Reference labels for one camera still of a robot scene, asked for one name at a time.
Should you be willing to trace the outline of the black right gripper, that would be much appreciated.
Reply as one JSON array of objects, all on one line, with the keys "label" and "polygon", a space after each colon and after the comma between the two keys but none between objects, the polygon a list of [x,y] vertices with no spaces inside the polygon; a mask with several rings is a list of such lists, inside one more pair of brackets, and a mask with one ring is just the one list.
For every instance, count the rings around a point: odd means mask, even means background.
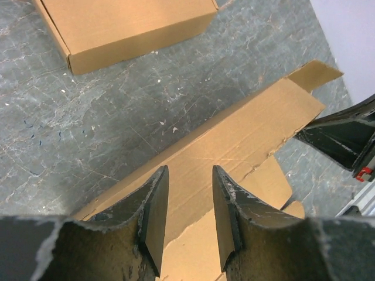
[{"label": "black right gripper", "polygon": [[374,96],[307,124],[295,138],[352,172],[360,182],[374,180]]}]

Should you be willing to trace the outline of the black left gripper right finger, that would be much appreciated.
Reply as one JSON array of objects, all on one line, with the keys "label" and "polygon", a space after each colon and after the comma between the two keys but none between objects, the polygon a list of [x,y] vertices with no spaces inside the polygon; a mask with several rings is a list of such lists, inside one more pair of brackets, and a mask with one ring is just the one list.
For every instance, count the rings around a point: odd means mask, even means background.
[{"label": "black left gripper right finger", "polygon": [[286,214],[212,170],[220,268],[227,280],[332,280],[311,219]]}]

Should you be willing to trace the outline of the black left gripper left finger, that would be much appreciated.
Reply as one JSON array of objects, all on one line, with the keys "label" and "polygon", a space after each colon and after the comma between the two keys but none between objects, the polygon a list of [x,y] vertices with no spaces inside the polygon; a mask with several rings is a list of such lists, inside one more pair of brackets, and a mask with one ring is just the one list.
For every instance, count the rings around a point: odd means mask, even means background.
[{"label": "black left gripper left finger", "polygon": [[87,221],[39,216],[52,231],[36,252],[31,280],[155,280],[161,273],[169,170],[160,166],[135,191]]}]

